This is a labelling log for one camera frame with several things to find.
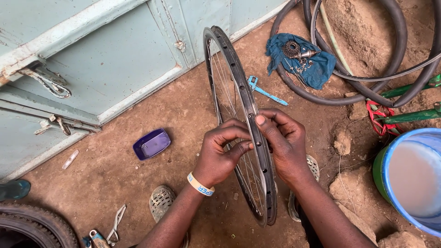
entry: hand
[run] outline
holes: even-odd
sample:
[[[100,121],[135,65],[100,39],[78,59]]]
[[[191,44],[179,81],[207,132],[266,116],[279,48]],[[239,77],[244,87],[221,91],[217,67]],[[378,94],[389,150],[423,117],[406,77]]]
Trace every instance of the hand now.
[[[279,109],[260,109],[257,127],[269,142],[279,177],[293,183],[312,177],[306,162],[305,127]]]
[[[237,138],[244,140],[225,152],[224,146]],[[250,139],[247,124],[238,119],[229,119],[206,132],[193,176],[207,188],[222,182],[233,171],[240,157],[253,149]]]

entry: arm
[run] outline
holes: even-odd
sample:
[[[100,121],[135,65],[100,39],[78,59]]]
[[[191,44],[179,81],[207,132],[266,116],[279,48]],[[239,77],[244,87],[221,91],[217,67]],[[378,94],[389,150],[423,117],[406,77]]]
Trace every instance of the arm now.
[[[305,127],[279,109],[261,109],[259,130],[273,151],[276,172],[294,192],[324,247],[376,247],[343,214],[310,172]]]
[[[225,152],[224,146],[237,138],[244,141]],[[203,186],[211,188],[225,180],[240,157],[252,148],[247,125],[237,119],[230,119],[205,134],[193,176]],[[163,218],[137,248],[180,248],[204,197],[187,182]]]

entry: gray sandal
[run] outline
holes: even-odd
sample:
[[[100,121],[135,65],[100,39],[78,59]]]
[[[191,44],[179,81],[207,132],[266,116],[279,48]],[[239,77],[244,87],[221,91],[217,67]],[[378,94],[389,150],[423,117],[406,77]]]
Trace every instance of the gray sandal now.
[[[306,162],[308,163],[309,169],[311,170],[312,174],[314,175],[315,180],[317,180],[317,182],[318,182],[318,179],[320,177],[320,170],[318,169],[317,160],[315,160],[310,155],[306,155]],[[289,191],[289,200],[288,200],[288,213],[289,213],[289,216],[291,216],[291,218],[294,221],[301,222],[299,214],[295,210],[294,201],[295,201],[295,195],[290,190]]]
[[[153,190],[153,193],[150,196],[149,205],[150,212],[152,213],[153,219],[156,221],[156,223],[161,220],[175,199],[175,193],[173,193],[173,191],[165,185],[158,186],[155,190]],[[188,248],[188,232],[185,234],[182,248]]]

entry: white plastic piece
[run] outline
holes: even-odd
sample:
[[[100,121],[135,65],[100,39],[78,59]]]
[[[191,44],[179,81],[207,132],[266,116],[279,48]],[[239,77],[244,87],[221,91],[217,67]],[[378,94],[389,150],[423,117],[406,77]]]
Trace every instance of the white plastic piece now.
[[[64,163],[63,167],[61,167],[62,169],[67,169],[67,167],[69,165],[71,165],[72,161],[77,157],[78,153],[80,153],[80,151],[78,149],[76,149],[74,151],[74,153],[72,153],[72,155],[69,157],[69,159]]]

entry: bicycle wheel rim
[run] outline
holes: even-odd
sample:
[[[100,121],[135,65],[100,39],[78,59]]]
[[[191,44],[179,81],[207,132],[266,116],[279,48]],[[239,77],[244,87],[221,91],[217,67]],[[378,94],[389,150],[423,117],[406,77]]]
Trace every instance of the bicycle wheel rim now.
[[[213,48],[214,45],[216,45],[219,52]],[[234,169],[239,186],[242,189],[245,200],[256,219],[256,222],[262,227],[272,225],[274,224],[277,215],[277,194],[274,185],[274,174],[271,167],[267,142],[259,132],[254,120],[254,117],[258,114],[258,109],[254,102],[251,89],[248,86],[245,72],[243,71],[240,60],[227,35],[217,26],[213,26],[211,29],[204,29],[204,53],[218,124],[226,121],[226,116],[229,119],[232,116],[239,117],[241,115],[239,112],[236,112],[237,114],[235,114],[233,109],[231,109],[231,111],[233,111],[232,114],[231,112],[226,114],[226,102],[228,101],[226,101],[225,98],[219,97],[219,94],[222,91],[232,93],[232,90],[234,89],[234,100],[236,101],[235,109],[238,109],[237,101],[239,101],[242,106],[240,112],[242,113],[243,121],[247,123],[248,129],[250,130],[251,140],[254,144],[254,161],[257,164],[253,164],[253,166],[256,170],[247,175],[246,172],[249,171],[246,169],[248,168],[251,171],[251,168],[246,165],[241,165],[241,161],[239,161]],[[217,55],[218,60],[221,57],[225,61],[224,69],[219,68],[220,61],[218,61],[217,67],[213,65],[213,62],[216,63],[216,61],[212,59],[212,57],[215,57],[215,54]],[[217,83],[219,81],[218,75],[222,73],[224,74],[224,79],[231,79],[229,83],[234,86],[228,84],[228,86],[223,88]],[[260,183],[261,185],[261,191],[258,195],[260,200],[256,198],[256,192],[251,190],[253,176],[256,187],[257,183]]]

